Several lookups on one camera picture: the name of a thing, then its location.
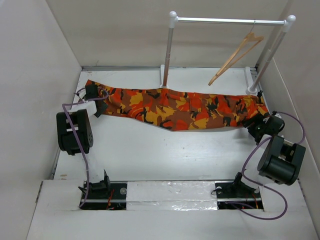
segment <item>camouflage garment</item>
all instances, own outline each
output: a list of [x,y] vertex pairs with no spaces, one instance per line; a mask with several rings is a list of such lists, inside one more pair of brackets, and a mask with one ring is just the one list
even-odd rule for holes
[[268,116],[262,97],[179,92],[167,88],[125,89],[88,80],[109,93],[105,115],[137,119],[171,131],[238,127],[258,113]]

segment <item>vertical pole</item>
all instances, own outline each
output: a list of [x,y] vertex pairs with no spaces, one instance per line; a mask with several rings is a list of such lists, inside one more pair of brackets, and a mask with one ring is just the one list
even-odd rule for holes
[[269,66],[269,63],[271,62],[272,58],[274,57],[278,47],[280,46],[282,40],[284,39],[285,35],[287,34],[287,32],[289,31],[290,27],[292,26],[292,24],[295,22],[296,17],[294,15],[290,15],[286,18],[286,23],[282,28],[281,33],[279,34],[279,36],[277,37],[274,45],[271,47],[270,53],[265,61],[265,64],[263,65],[262,69],[259,71],[258,75],[256,76],[256,79],[253,83],[252,86],[248,87],[246,90],[246,93],[248,95],[250,94],[256,94],[258,92],[257,90],[257,86],[259,84],[259,81],[261,80],[263,74],[265,73],[265,71],[267,70],[267,67]]
[[163,81],[161,85],[162,88],[167,88],[172,38],[174,35],[175,24],[178,21],[177,13],[175,11],[171,11],[169,15],[170,15],[170,24],[169,24],[168,41],[166,44]]

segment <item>clear plastic tape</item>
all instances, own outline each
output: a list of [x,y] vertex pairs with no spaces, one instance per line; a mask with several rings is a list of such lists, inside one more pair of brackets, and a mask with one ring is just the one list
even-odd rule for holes
[[128,182],[126,208],[135,211],[217,210],[213,181]]

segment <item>wall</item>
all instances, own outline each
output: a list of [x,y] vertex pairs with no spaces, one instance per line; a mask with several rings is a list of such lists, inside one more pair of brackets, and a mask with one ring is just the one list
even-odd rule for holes
[[26,239],[81,71],[45,0],[0,0],[0,235]]
[[[296,22],[279,47],[261,81],[270,110],[299,117],[306,130],[306,153],[300,171],[300,185],[320,236],[320,149],[318,111],[320,98],[320,31],[317,27],[320,1],[295,0],[289,12]],[[284,136],[295,142],[301,138],[294,120],[285,118]]]
[[[81,66],[164,64],[169,12],[180,17],[277,20],[288,0],[47,0]],[[220,67],[250,31],[248,25],[178,23],[171,65]],[[268,38],[270,26],[254,32]],[[260,43],[236,67],[254,67]]]

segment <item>metal rod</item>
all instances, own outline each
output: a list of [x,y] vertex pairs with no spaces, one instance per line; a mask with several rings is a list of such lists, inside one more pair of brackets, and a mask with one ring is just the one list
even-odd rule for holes
[[198,17],[177,17],[178,23],[207,23],[207,24],[243,24],[261,26],[283,26],[286,21],[254,20],[254,19],[224,19],[224,18],[198,18]]
[[269,66],[269,63],[271,62],[272,58],[274,57],[278,47],[280,46],[282,40],[284,39],[285,35],[287,32],[281,32],[278,36],[278,38],[276,39],[274,45],[271,47],[270,53],[265,61],[265,64],[263,65],[262,69],[259,71],[258,75],[256,76],[256,79],[253,83],[253,85],[249,88],[250,92],[256,92],[257,91],[257,86],[259,84],[259,81],[261,79],[261,77],[263,76],[263,74],[265,73],[265,71],[267,70],[267,67]]
[[168,72],[169,72],[169,63],[170,63],[170,54],[171,54],[171,45],[172,37],[174,35],[174,28],[169,28],[168,42],[166,44],[166,53],[165,53],[165,62],[164,62],[164,72],[163,72],[163,82],[162,87],[167,87],[168,82]]

